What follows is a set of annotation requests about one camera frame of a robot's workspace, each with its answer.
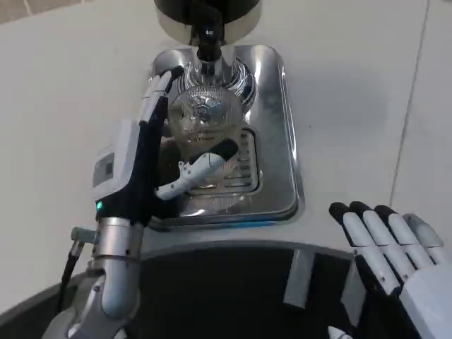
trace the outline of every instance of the clear glass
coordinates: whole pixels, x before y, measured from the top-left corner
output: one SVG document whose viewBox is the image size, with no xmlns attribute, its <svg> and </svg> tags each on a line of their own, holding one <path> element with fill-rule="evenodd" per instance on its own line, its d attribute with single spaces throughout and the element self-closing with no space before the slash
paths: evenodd
<svg viewBox="0 0 452 339">
<path fill-rule="evenodd" d="M 181 93 L 171 104 L 168 122 L 182 159 L 205 153 L 225 138 L 239 145 L 242 131 L 242 104 L 230 90 L 196 86 Z M 235 155 L 209 180 L 227 176 L 237 166 Z"/>
</svg>

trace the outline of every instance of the robotic arm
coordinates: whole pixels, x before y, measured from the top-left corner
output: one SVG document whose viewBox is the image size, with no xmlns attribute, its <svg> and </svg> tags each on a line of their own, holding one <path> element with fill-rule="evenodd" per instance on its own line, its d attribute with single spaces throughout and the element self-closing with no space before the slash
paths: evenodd
<svg viewBox="0 0 452 339">
<path fill-rule="evenodd" d="M 74 243 L 61 279 L 59 313 L 44 339 L 125 338 L 122 328 L 139 306 L 143 228 L 158 200 L 169 200 L 189 190 L 238 151 L 233 140 L 225 139 L 186 164 L 180 162 L 180 178 L 157 187 L 167 94 L 183 71 L 177 67 L 154 77 L 146 90 L 139 121 L 124 120 L 116 141 L 100 152 L 93 174 L 97 230 L 75 228 L 72 232 Z M 64 290 L 85 243 L 94 245 L 87 278 L 73 304 L 61 311 Z"/>
<path fill-rule="evenodd" d="M 402 330 L 394 338 L 450 338 L 452 266 L 430 225 L 416 215 L 402 217 L 387 206 L 372 210 L 359 201 L 333 203 L 329 211 L 353 248 L 367 292 L 383 305 L 389 326 Z M 332 339 L 350 338 L 337 328 L 329 333 Z"/>
</svg>

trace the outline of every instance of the stainless steel drip tray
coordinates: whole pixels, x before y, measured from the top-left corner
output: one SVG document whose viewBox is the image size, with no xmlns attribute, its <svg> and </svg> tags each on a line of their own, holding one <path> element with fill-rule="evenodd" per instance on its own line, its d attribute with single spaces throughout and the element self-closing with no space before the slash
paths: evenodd
<svg viewBox="0 0 452 339">
<path fill-rule="evenodd" d="M 244 114 L 238 172 L 218 184 L 200 183 L 188 194 L 165 204 L 163 209 L 168 209 L 165 217 L 154 220 L 151 227 L 161 230 L 254 226 L 260 222 L 287 220 L 304 209 L 282 60 L 267 46 L 240 46 L 236 53 L 253 73 L 257 85 L 256 99 Z M 152 75 L 178 65 L 187 67 L 192 56 L 190 49 L 165 51 L 155 58 Z M 170 100 L 177 95 L 175 87 Z M 177 178 L 179 159 L 174 139 L 163 138 L 159 163 L 163 182 Z"/>
</svg>

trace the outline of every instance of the white countertop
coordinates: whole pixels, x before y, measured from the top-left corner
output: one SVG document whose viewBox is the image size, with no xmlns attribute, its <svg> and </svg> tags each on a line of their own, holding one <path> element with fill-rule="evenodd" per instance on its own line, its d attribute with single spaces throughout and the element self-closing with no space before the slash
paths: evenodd
<svg viewBox="0 0 452 339">
<path fill-rule="evenodd" d="M 425 12 L 425 0 L 264 0 L 238 44 L 271 45 L 285 61 L 306 211 L 279 227 L 149 231 L 145 247 L 285 239 L 348 250 L 328 207 L 390 201 Z M 96 0 L 0 26 L 0 312 L 57 283 L 71 228 L 94 228 L 94 155 L 136 115 L 153 57 L 176 45 L 151 0 Z"/>
</svg>

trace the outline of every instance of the black cable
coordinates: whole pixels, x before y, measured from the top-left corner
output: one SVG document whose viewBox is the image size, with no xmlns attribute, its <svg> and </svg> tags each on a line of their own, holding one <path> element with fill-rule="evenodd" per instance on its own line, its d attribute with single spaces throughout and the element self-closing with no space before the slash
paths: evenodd
<svg viewBox="0 0 452 339">
<path fill-rule="evenodd" d="M 64 266 L 63 275 L 61 276 L 61 284 L 58 291 L 58 300 L 56 302 L 56 314 L 63 310 L 64 295 L 66 293 L 66 288 L 71 281 L 71 276 L 73 269 L 76 267 L 77 260 L 80 258 L 80 254 L 83 250 L 84 242 L 75 241 L 72 244 L 71 250 L 68 254 L 68 260 Z"/>
</svg>

